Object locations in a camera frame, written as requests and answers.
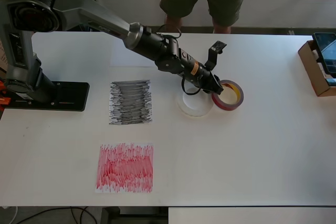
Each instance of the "paper sheet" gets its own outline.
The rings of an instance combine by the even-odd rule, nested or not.
[[[109,110],[110,124],[152,122],[150,80],[112,82]]]
[[[153,155],[153,144],[101,145],[96,192],[150,193]]]

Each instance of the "red scribbled paper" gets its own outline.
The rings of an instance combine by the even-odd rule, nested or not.
[[[150,193],[153,189],[152,144],[101,145],[96,192]]]

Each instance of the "roll of tape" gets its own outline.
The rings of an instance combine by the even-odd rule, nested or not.
[[[187,92],[194,93],[197,90],[197,88],[190,88]],[[193,117],[206,115],[214,105],[211,96],[205,92],[196,95],[187,95],[183,92],[177,95],[176,101],[183,113]]]
[[[236,108],[238,108],[243,100],[244,100],[244,93],[243,90],[241,89],[241,87],[236,84],[233,81],[229,81],[229,80],[223,80],[220,81],[220,84],[222,85],[222,87],[224,88],[224,91],[218,95],[218,94],[212,94],[212,100],[214,101],[214,103],[221,108],[222,110],[235,110]],[[225,89],[230,88],[232,89],[235,94],[236,94],[236,101],[232,101],[232,102],[225,102],[225,96],[227,95],[227,92],[225,92]]]

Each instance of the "red tape roll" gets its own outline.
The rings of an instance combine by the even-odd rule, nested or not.
[[[227,110],[227,111],[235,110],[236,108],[238,108],[242,104],[242,102],[244,100],[243,90],[241,89],[241,87],[238,84],[236,84],[233,81],[223,80],[223,81],[220,81],[220,84],[223,87],[231,88],[237,95],[237,101],[234,104],[225,103],[219,98],[218,94],[212,94],[212,100],[222,110]]]

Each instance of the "orange label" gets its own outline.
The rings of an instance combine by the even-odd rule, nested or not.
[[[191,71],[191,74],[194,76],[198,71],[198,61],[195,61],[193,71]]]

